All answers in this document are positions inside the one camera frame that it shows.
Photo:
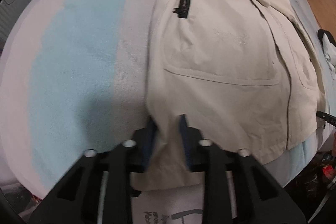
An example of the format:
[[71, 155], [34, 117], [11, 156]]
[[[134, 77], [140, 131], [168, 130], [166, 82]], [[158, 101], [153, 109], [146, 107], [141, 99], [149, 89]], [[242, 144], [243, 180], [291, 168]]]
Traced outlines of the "beige jacket with black lining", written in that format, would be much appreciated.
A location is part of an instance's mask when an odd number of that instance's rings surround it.
[[158, 126], [139, 190], [196, 185], [178, 121], [222, 149], [262, 164], [306, 141], [326, 109], [313, 43], [290, 0], [156, 0], [150, 24], [146, 108]]

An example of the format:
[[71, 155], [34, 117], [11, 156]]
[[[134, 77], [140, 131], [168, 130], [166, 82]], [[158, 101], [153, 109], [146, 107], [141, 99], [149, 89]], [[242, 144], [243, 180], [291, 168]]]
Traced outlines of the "striped pastel bed sheet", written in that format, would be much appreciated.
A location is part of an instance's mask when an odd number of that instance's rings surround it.
[[109, 150], [146, 120], [155, 0], [32, 0], [1, 56], [1, 173], [34, 209], [86, 149]]

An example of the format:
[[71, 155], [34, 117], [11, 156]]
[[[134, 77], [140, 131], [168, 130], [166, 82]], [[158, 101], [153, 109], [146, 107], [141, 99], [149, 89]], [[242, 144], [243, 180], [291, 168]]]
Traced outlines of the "black and white sock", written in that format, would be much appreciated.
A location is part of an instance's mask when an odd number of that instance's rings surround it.
[[321, 42], [323, 54], [330, 67], [330, 70], [335, 70], [335, 39], [333, 35], [327, 31], [320, 29], [318, 30], [318, 38]]

